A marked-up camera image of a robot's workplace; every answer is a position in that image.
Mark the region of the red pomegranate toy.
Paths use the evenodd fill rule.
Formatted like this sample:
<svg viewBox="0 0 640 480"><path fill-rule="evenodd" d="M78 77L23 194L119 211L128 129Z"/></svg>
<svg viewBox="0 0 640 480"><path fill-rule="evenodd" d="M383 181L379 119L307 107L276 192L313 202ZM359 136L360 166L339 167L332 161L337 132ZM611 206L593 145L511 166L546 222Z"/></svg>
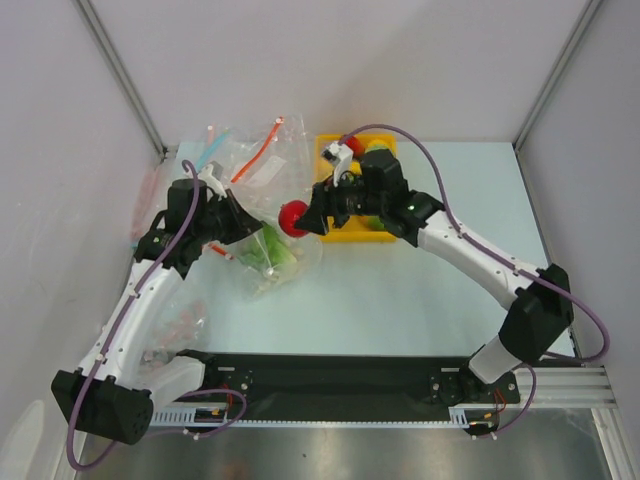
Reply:
<svg viewBox="0 0 640 480"><path fill-rule="evenodd" d="M283 204L278 214L280 229L292 238L306 236L308 231L296 226L297 221L306 213L306 210L307 204L301 200L292 200Z"/></svg>

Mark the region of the green lettuce toy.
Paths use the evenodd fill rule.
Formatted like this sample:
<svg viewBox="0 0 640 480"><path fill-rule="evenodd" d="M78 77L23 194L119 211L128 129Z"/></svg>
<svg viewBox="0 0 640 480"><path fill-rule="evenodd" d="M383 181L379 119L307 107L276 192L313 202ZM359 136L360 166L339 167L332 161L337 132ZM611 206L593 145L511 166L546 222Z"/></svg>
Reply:
<svg viewBox="0 0 640 480"><path fill-rule="evenodd" d="M260 231L239 242L236 250L239 261L257 271L296 263L297 258L278 231L268 223L262 224Z"/></svg>

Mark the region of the white dotted zip bag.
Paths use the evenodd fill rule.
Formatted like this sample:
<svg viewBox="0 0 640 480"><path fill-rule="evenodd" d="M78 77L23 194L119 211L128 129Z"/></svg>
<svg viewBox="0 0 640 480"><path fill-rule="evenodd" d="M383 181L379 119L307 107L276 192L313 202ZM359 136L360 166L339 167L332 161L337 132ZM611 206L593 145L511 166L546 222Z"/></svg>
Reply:
<svg viewBox="0 0 640 480"><path fill-rule="evenodd" d="M231 247L235 282L247 299L260 297L298 280L322 257L322 246L316 237L290 237L278 222L280 209L286 203L310 199L313 167L309 156L306 153L264 153L237 182L233 182L232 178L253 156L245 142L230 147L221 155L223 183L244 210L262 224L258 232Z"/></svg>

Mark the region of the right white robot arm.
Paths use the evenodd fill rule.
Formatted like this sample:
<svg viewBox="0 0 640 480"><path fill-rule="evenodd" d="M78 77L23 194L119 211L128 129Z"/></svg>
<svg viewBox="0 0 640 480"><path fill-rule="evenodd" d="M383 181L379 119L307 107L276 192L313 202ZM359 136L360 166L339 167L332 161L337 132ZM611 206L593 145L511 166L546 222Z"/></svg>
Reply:
<svg viewBox="0 0 640 480"><path fill-rule="evenodd" d="M568 328L572 313L564 270L507 259L473 239L443 202L409 187L388 149L365 153L358 175L350 170L353 153L347 146L334 142L322 157L332 172L313 185L296 229L325 236L353 216L376 217L393 236L449 262L506 310L498 334L471 356L461 376L469 399L486 400L503 374L539 360Z"/></svg>

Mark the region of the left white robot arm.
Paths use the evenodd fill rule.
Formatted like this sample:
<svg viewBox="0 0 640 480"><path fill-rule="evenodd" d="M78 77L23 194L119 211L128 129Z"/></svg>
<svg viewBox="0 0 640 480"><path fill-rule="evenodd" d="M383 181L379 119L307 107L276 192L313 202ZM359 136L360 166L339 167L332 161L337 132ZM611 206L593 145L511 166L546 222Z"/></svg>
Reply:
<svg viewBox="0 0 640 480"><path fill-rule="evenodd" d="M58 371L51 383L69 441L84 432L133 445L156 411L188 393L199 400L218 393L219 374L196 354L179 354L145 377L139 363L154 322L204 245L231 245L261 227L217 180L170 185L167 206L139 240L127 287L100 337L74 371Z"/></svg>

